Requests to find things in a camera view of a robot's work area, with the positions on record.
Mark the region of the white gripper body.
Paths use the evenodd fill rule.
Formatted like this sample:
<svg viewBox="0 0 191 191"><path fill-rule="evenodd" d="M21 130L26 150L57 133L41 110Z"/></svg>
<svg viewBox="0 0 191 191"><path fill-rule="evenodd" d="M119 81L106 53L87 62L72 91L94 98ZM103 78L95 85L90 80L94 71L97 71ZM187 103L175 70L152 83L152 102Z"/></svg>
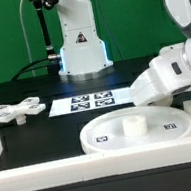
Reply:
<svg viewBox="0 0 191 191"><path fill-rule="evenodd" d="M191 39L162 48L130 87L136 106L191 91Z"/></svg>

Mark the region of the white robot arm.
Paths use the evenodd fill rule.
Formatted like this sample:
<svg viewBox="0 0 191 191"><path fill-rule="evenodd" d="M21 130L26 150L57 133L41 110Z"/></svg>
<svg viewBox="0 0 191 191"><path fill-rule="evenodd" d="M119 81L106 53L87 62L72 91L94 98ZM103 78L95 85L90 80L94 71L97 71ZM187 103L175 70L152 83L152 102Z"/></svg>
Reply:
<svg viewBox="0 0 191 191"><path fill-rule="evenodd" d="M58 0L63 46L63 79L88 80L112 66L105 43L97 36L90 0ZM187 40L162 48L129 93L137 106L191 91L191 0L163 0L165 9Z"/></svg>

